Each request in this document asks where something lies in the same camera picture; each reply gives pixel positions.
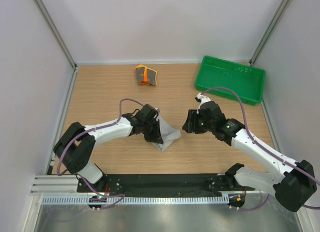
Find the grey orange towel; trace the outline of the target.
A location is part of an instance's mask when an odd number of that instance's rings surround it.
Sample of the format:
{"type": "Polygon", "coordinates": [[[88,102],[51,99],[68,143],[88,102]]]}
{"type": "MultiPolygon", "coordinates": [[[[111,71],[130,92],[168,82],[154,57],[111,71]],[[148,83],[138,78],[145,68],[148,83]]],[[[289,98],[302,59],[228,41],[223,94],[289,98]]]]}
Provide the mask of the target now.
{"type": "Polygon", "coordinates": [[[139,85],[157,85],[158,72],[146,65],[138,65],[135,67],[135,77],[139,85]]]}

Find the grey panda towel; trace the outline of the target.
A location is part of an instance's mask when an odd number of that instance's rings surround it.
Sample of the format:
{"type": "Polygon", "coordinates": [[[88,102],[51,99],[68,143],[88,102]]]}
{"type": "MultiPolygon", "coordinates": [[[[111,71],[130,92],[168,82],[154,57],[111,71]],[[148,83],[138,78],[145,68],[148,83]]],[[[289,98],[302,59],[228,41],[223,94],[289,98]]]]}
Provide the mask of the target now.
{"type": "Polygon", "coordinates": [[[161,116],[158,117],[158,121],[163,144],[156,142],[151,142],[151,144],[153,144],[158,150],[164,152],[175,140],[181,137],[181,132],[179,129],[170,126],[161,116]]]}

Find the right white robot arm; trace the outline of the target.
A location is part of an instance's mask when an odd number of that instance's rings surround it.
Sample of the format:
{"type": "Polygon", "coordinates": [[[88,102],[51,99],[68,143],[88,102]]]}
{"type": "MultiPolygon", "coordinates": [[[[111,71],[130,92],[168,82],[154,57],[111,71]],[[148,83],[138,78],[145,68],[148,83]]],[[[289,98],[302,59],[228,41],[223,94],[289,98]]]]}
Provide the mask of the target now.
{"type": "Polygon", "coordinates": [[[268,146],[238,120],[227,119],[214,101],[190,109],[182,128],[187,133],[211,132],[217,140],[246,153],[267,169],[261,172],[235,164],[225,177],[229,189],[246,186],[264,191],[291,212],[303,207],[317,190],[314,168],[309,162],[297,162],[268,146]]]}

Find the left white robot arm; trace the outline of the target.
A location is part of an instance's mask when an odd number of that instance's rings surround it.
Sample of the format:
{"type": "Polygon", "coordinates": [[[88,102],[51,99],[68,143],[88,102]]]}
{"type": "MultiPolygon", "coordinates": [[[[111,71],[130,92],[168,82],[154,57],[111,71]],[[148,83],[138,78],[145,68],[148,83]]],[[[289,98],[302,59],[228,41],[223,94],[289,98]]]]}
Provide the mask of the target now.
{"type": "Polygon", "coordinates": [[[142,134],[147,142],[164,143],[159,113],[149,104],[106,123],[83,126],[75,122],[62,135],[53,151],[69,173],[78,174],[93,191],[100,192],[105,188],[107,176],[90,161],[93,149],[108,141],[137,134],[142,134]]]}

